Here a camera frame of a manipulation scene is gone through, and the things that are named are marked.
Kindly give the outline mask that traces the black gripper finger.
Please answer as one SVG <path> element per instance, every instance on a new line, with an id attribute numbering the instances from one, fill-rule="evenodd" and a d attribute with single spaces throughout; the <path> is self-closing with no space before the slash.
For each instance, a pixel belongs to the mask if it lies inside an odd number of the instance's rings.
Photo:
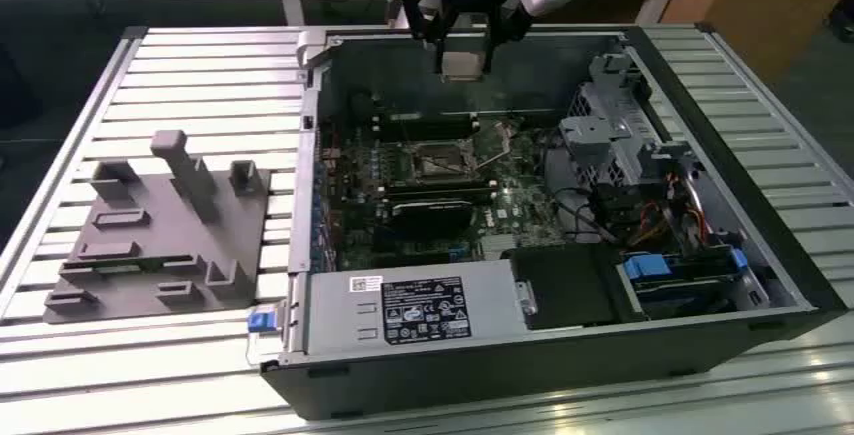
<path id="1" fill-rule="evenodd" d="M 439 0 L 439 9 L 431 19 L 426 18 L 419 8 L 422 0 L 402 0 L 406 19 L 413 38 L 435 46 L 434 72 L 443 72 L 446 39 L 460 17 L 460 9 L 454 0 Z"/>
<path id="2" fill-rule="evenodd" d="M 484 43 L 482 72 L 490 73 L 494 52 L 500 45 L 521 41 L 532 27 L 532 15 L 518 3 L 513 9 L 493 7 L 488 12 L 486 35 Z"/>

